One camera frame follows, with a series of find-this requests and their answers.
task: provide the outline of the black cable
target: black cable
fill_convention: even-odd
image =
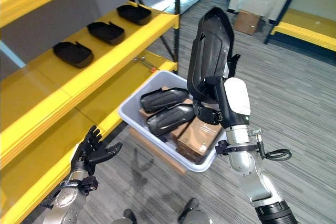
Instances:
[[[292,157],[292,153],[288,149],[278,149],[266,153],[265,158],[272,161],[285,161]]]

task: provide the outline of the cardboard box on floor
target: cardboard box on floor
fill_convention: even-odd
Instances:
[[[252,35],[257,29],[259,20],[259,15],[240,10],[236,19],[235,30]]]
[[[210,125],[195,118],[177,140],[177,152],[187,159],[199,162],[221,131],[221,125]]]
[[[166,86],[163,86],[162,87],[162,90],[167,90],[169,89],[168,87]],[[187,103],[187,104],[192,104],[193,101],[190,100],[190,99],[186,99],[183,101],[183,103]],[[151,114],[148,114],[144,111],[143,108],[141,108],[139,110],[139,113],[141,114],[142,118],[147,121],[147,118],[150,117],[151,115],[153,115],[154,113],[151,113]],[[182,133],[185,131],[185,129],[188,127],[190,122],[186,122],[182,125],[180,125],[178,128],[174,129],[171,133],[172,133],[172,136],[173,136],[173,140],[175,143],[177,143],[177,139],[182,135]]]

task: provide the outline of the cardboard box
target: cardboard box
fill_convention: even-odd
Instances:
[[[236,20],[235,30],[252,35],[257,29],[259,20],[259,15],[249,13],[245,10],[241,10]]]
[[[195,118],[177,141],[177,152],[199,162],[221,131],[220,125],[210,125]]]

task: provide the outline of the black plastic tray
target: black plastic tray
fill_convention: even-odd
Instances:
[[[117,11],[120,17],[140,26],[146,25],[151,20],[152,11],[140,5],[137,7],[122,5],[117,8]]]
[[[88,25],[89,33],[111,45],[119,44],[125,37],[125,31],[121,27],[109,22],[94,22]]]
[[[183,102],[189,97],[186,89],[171,88],[168,90],[157,89],[140,98],[141,105],[146,113],[153,113],[167,106]]]
[[[93,60],[92,51],[78,42],[60,42],[53,50],[58,58],[76,68],[84,68]]]
[[[227,15],[218,7],[207,12],[198,23],[190,58],[187,87],[197,100],[216,103],[202,92],[204,78],[222,76],[231,61],[234,33]]]
[[[153,135],[161,136],[194,118],[193,105],[181,103],[147,118],[147,126]]]

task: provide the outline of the plastic bin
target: plastic bin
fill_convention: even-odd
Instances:
[[[144,122],[143,118],[139,114],[141,108],[140,97],[150,91],[159,89],[162,86],[167,87],[178,87],[186,88],[187,82],[185,79],[169,72],[169,71],[157,71],[156,74],[145,82],[141,87],[139,87],[131,96],[129,96],[119,107],[120,117],[134,127],[140,134],[146,137],[154,145],[159,147],[161,150],[169,154],[175,160],[177,160],[181,165],[183,165],[187,170],[192,170],[194,172],[204,172],[206,171],[214,161],[216,157],[215,147],[212,147],[208,151],[207,156],[203,159],[201,164],[195,164],[187,160],[184,156],[175,151],[176,146],[172,143],[163,143],[160,139],[154,136],[149,130]],[[218,134],[215,143],[219,140],[225,140],[225,131],[221,130]]]

